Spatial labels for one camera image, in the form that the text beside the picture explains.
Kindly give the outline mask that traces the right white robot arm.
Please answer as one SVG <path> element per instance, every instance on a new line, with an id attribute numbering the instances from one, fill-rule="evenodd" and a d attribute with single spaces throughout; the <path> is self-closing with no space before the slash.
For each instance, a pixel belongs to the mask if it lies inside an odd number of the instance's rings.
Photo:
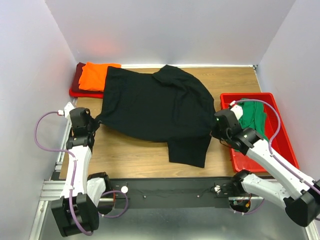
<path id="1" fill-rule="evenodd" d="M 216 112 L 214 138 L 254 160 L 277 182 L 269 182 L 244 169 L 233 177 L 230 191 L 236 196 L 244 193 L 260 196 L 282 208 L 297 225 L 307 227 L 320 215 L 320 182 L 290 164 L 256 130 L 242 128 L 241 115 L 238 105 Z"/>

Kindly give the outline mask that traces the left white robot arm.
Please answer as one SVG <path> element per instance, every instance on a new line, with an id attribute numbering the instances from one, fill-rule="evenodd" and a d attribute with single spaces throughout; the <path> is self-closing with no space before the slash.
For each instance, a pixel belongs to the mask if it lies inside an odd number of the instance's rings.
<path id="1" fill-rule="evenodd" d="M 88 174 L 99 123 L 88 108 L 65 108 L 64 116 L 71 122 L 66 141 L 68 169 L 59 199 L 51 204 L 51 211 L 63 237 L 76 234 L 90 236 L 99 227 L 100 198 L 111 191 L 105 172 Z"/>

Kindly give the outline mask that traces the black t shirt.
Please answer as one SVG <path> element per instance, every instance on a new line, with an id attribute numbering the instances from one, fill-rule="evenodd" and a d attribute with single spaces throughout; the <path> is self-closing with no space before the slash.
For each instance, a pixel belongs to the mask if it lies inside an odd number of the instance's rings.
<path id="1" fill-rule="evenodd" d="M 203 168 L 214 114 L 207 88 L 178 67 L 155 73 L 109 67 L 97 120 L 129 137 L 166 143 L 171 163 Z"/>

